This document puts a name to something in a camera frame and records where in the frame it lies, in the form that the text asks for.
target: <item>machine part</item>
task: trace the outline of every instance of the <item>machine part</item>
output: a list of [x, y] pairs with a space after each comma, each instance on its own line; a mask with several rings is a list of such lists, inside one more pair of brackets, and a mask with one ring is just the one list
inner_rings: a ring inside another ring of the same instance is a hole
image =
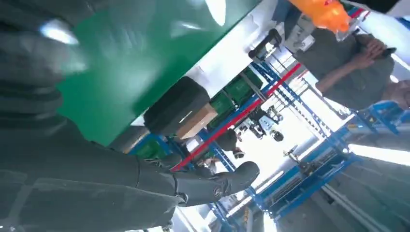
[[145, 126], [154, 134], [173, 135], [209, 100], [202, 86], [184, 76], [145, 112]]
[[266, 135], [275, 137], [278, 130], [275, 128], [276, 122], [273, 119], [268, 116], [262, 116], [258, 122]]
[[274, 105], [271, 105], [268, 110], [267, 113], [269, 114], [269, 116], [271, 116], [277, 123], [279, 123], [280, 121], [283, 121], [283, 115], [281, 115], [276, 109]]
[[271, 43], [274, 47], [279, 47], [282, 43], [282, 37], [276, 29], [271, 29], [268, 35], [256, 46], [255, 49], [248, 53], [249, 58], [255, 62], [264, 61], [267, 50], [265, 46]]

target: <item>blue metal frame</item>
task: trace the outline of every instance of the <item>blue metal frame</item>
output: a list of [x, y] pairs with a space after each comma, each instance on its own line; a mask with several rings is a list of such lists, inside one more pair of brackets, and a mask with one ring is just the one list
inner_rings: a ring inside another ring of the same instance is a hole
[[382, 125], [393, 134], [399, 135], [397, 126], [409, 120], [410, 110], [404, 111], [394, 101], [381, 101], [357, 112], [349, 124], [355, 128], [367, 128], [374, 133], [378, 133], [377, 128]]
[[[255, 69], [259, 74], [268, 81], [268, 85], [262, 90], [265, 94], [272, 85], [280, 80], [279, 76], [266, 64], [261, 63], [261, 65], [252, 63], [251, 67]], [[284, 89], [292, 97], [288, 97], [287, 94], [282, 90]], [[297, 206], [301, 205], [307, 198], [309, 198], [314, 192], [318, 191], [323, 185], [330, 181], [337, 173], [346, 169], [353, 162], [360, 160], [353, 153], [344, 154], [342, 153], [340, 147], [347, 148], [343, 137], [349, 133], [347, 128], [341, 128], [338, 131], [333, 132], [325, 123], [301, 100], [301, 98], [287, 85], [283, 84], [282, 89], [277, 89], [278, 93], [291, 105], [307, 122], [312, 126], [325, 140], [316, 149], [305, 156], [301, 161], [305, 163], [310, 163], [315, 161], [328, 149], [333, 149], [336, 154], [328, 159], [325, 163], [321, 164], [320, 167], [315, 169], [315, 171], [309, 175], [302, 172], [299, 166], [295, 165], [289, 171], [284, 173], [275, 182], [273, 182], [269, 187], [267, 187], [262, 193], [257, 194], [255, 189], [250, 187], [246, 190], [247, 194], [250, 195], [257, 206], [268, 212], [273, 220], [277, 220], [281, 217], [287, 215], [290, 211], [295, 209]], [[225, 119], [222, 124], [215, 129], [219, 131], [224, 125], [229, 123], [233, 118], [239, 115], [241, 112], [246, 110], [252, 103], [258, 99], [257, 95], [252, 96], [240, 109], [230, 115]], [[317, 127], [306, 117], [298, 106], [295, 105], [298, 102], [313, 118]], [[384, 125], [389, 128], [393, 133], [398, 134], [396, 126], [410, 119], [410, 111], [399, 111], [399, 107], [394, 102], [381, 102], [369, 107], [366, 112], [369, 115], [362, 115], [363, 112], [358, 112], [352, 122], [359, 122], [364, 124], [374, 132], [377, 130], [374, 128], [375, 125]], [[206, 141], [212, 134], [204, 129], [198, 134], [204, 141]], [[156, 139], [159, 144], [164, 148], [167, 153], [170, 153], [168, 145], [158, 136], [149, 135], [142, 140], [134, 149], [138, 149], [146, 143], [147, 139]], [[213, 142], [209, 145], [214, 154], [220, 159], [222, 164], [227, 168], [228, 171], [235, 171], [235, 165], [229, 160], [223, 150], [218, 146], [217, 143]], [[290, 180], [296, 176], [302, 178], [302, 181], [294, 186], [291, 190], [287, 191], [280, 199], [276, 200], [272, 205], [266, 204], [266, 199], [271, 198], [278, 189], [283, 187]], [[231, 228], [231, 224], [238, 230], [243, 231], [243, 228], [233, 219], [227, 218], [226, 214], [228, 211], [220, 203], [208, 204], [215, 215], [221, 220], [221, 222], [226, 226], [226, 228]]]

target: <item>person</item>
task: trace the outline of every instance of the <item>person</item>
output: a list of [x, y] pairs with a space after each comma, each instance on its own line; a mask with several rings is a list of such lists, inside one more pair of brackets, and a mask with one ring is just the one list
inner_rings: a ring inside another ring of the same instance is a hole
[[247, 189], [257, 178], [253, 162], [204, 177], [170, 172], [88, 141], [58, 113], [62, 95], [56, 85], [62, 73], [50, 63], [67, 54], [67, 46], [29, 32], [0, 31], [0, 42], [3, 230], [167, 227], [176, 206], [216, 202]]
[[245, 153], [236, 146], [236, 142], [240, 139], [239, 135], [233, 129], [228, 129], [225, 133], [219, 136], [215, 142], [224, 151], [232, 151], [235, 159], [243, 158]]
[[408, 82], [392, 83], [394, 61], [385, 56], [386, 45], [372, 35], [350, 35], [338, 42], [334, 33], [316, 29], [315, 43], [295, 58], [319, 80], [316, 88], [324, 97], [362, 110], [382, 100], [409, 108]]

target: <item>black bag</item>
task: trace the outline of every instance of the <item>black bag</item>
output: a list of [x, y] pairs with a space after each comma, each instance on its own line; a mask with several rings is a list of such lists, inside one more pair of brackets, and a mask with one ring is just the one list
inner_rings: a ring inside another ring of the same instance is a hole
[[173, 135], [209, 100], [202, 86], [184, 76], [145, 112], [145, 126], [154, 134]]

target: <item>green panel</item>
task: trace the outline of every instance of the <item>green panel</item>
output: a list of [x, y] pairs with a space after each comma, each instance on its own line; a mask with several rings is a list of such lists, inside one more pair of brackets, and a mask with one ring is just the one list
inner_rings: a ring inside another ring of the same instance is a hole
[[154, 139], [147, 141], [132, 155], [136, 155], [141, 159], [162, 158], [166, 156], [165, 151]]
[[[246, 68], [242, 71], [248, 79], [259, 89], [262, 87], [262, 80], [251, 69]], [[233, 98], [233, 100], [241, 106], [253, 94], [253, 90], [245, 82], [241, 76], [237, 76], [225, 88], [225, 91]]]
[[210, 104], [218, 113], [218, 116], [208, 123], [208, 129], [214, 129], [225, 120], [232, 112], [235, 111], [235, 106], [225, 94], [219, 92], [212, 98]]
[[260, 0], [119, 0], [75, 28], [87, 71], [59, 88], [61, 113], [89, 140], [109, 144], [158, 100]]
[[212, 98], [210, 104], [219, 115], [235, 109], [231, 100], [221, 92]]
[[249, 80], [256, 86], [258, 89], [262, 88], [262, 85], [264, 84], [262, 80], [258, 77], [258, 75], [255, 74], [254, 71], [252, 71], [250, 68], [246, 67], [243, 70], [243, 73], [249, 78]]

